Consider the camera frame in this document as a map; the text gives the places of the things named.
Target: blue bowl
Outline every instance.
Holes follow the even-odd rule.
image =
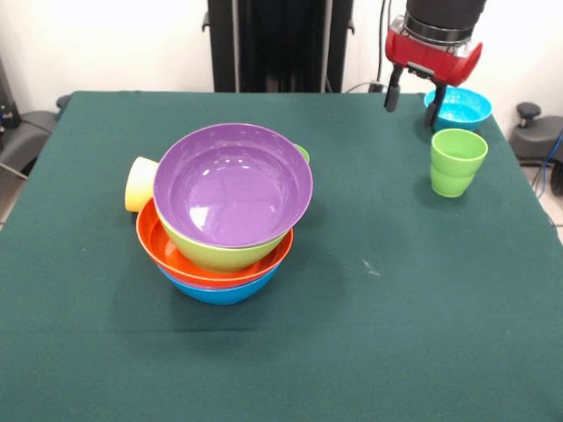
[[[424,106],[434,101],[435,90],[424,97]],[[475,130],[493,111],[488,99],[477,92],[449,86],[443,101],[435,130],[465,129]]]
[[[158,266],[160,271],[172,282],[172,284],[182,293],[192,297],[193,299],[209,303],[211,305],[232,305],[233,303],[242,302],[254,295],[263,288],[278,270],[279,265],[274,267],[269,273],[264,274],[255,281],[243,284],[241,286],[230,288],[199,288],[190,286],[184,282],[176,280],[164,268]]]

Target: yellow cup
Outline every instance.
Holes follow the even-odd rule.
[[[152,186],[157,174],[158,163],[142,156],[138,156],[127,177],[125,186],[125,209],[138,213],[150,198]]]

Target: floor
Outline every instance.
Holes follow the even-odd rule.
[[[526,178],[532,183],[534,177],[536,176],[538,167],[523,167],[522,168]],[[552,219],[553,225],[557,230],[559,235],[559,240],[563,244],[563,197],[556,197],[552,194],[552,190],[549,187],[549,181],[551,177],[551,169],[547,169],[546,173],[546,184],[545,192],[539,198],[539,203],[542,204],[544,211],[550,216]],[[537,196],[539,196],[541,192],[543,181],[540,183],[539,188],[537,189]]]
[[[0,230],[7,222],[26,182],[0,167]]]
[[[537,167],[523,167],[522,170],[531,184],[536,175]],[[553,196],[549,187],[549,177],[550,170],[548,169],[548,186],[545,188],[545,192],[539,199],[539,202],[542,204],[545,212],[551,217],[555,229],[558,232],[559,240],[563,243],[563,197],[557,198]],[[26,182],[24,180],[0,168],[0,230],[2,230],[4,224],[8,221],[10,212],[24,189],[25,184]]]

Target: white wall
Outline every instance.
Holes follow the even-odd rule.
[[[405,3],[395,0],[391,15]],[[484,53],[465,84],[492,100],[505,133],[519,101],[563,113],[563,4],[519,4],[488,0],[475,32]],[[355,0],[344,89],[377,73],[380,5]],[[212,91],[209,34],[201,32],[206,9],[206,0],[0,0],[0,55],[22,111],[55,109],[56,98],[74,90]],[[384,60],[383,81],[390,73]],[[407,74],[402,87],[433,88]]]
[[[22,111],[74,90],[212,91],[206,0],[0,0],[0,55]]]

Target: orange bowl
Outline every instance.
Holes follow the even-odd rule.
[[[288,255],[293,244],[293,229],[273,251],[240,271],[216,273],[204,270],[184,257],[165,232],[153,200],[137,216],[137,237],[150,258],[178,281],[205,288],[236,287],[249,283],[273,270]]]

